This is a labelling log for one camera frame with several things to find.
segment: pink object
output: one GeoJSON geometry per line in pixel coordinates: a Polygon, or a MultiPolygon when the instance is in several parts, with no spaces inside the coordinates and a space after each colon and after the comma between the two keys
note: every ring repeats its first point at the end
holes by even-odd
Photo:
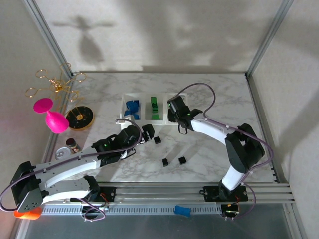
{"type": "Polygon", "coordinates": [[[46,125],[53,133],[63,133],[69,127],[69,121],[59,112],[52,112],[50,109],[53,106],[53,101],[50,98],[42,98],[34,103],[33,109],[41,114],[46,112],[46,125]]]}

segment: gold wire ornament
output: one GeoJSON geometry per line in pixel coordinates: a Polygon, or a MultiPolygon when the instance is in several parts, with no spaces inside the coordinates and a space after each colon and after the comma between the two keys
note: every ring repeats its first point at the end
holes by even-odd
{"type": "Polygon", "coordinates": [[[34,97],[39,91],[44,91],[44,90],[49,90],[51,91],[50,98],[53,100],[58,100],[57,102],[57,107],[56,111],[62,108],[62,112],[65,112],[66,108],[66,103],[61,105],[62,101],[62,92],[66,92],[66,99],[69,102],[75,102],[75,109],[77,110],[77,114],[73,112],[74,109],[71,110],[71,112],[77,117],[79,120],[83,118],[83,115],[79,111],[77,105],[84,99],[84,97],[79,97],[79,91],[78,90],[71,90],[71,82],[72,81],[77,81],[79,83],[83,82],[86,80],[87,75],[85,73],[77,73],[74,75],[71,79],[68,81],[64,81],[62,79],[62,74],[63,74],[63,67],[66,66],[69,70],[71,70],[71,64],[68,62],[62,63],[60,65],[60,77],[57,79],[56,77],[49,78],[48,77],[48,71],[46,69],[40,69],[35,73],[35,76],[38,78],[46,78],[49,82],[50,85],[48,88],[39,88],[37,89],[36,87],[30,87],[25,91],[25,96],[27,97],[34,97]]]}

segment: green block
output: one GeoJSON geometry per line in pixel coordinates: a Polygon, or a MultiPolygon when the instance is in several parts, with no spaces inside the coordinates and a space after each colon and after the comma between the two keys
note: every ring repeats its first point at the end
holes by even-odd
{"type": "Polygon", "coordinates": [[[160,120],[160,116],[158,114],[152,115],[152,120],[160,120]]]}
{"type": "Polygon", "coordinates": [[[158,101],[156,97],[151,97],[151,104],[152,104],[152,112],[157,113],[158,112],[158,101]]]}

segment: small jar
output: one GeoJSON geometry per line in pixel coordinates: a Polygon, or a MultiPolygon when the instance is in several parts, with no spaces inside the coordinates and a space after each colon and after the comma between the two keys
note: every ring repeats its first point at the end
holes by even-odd
{"type": "Polygon", "coordinates": [[[67,146],[70,147],[70,149],[74,152],[74,153],[78,153],[81,151],[80,146],[75,142],[75,140],[73,138],[69,138],[66,140],[65,144],[67,146]]]}

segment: orange object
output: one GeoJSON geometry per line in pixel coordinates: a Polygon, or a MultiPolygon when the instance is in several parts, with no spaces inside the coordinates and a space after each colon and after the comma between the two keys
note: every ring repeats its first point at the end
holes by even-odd
{"type": "Polygon", "coordinates": [[[42,214],[42,208],[35,208],[27,213],[19,213],[15,211],[13,215],[20,219],[37,220],[42,214]]]}

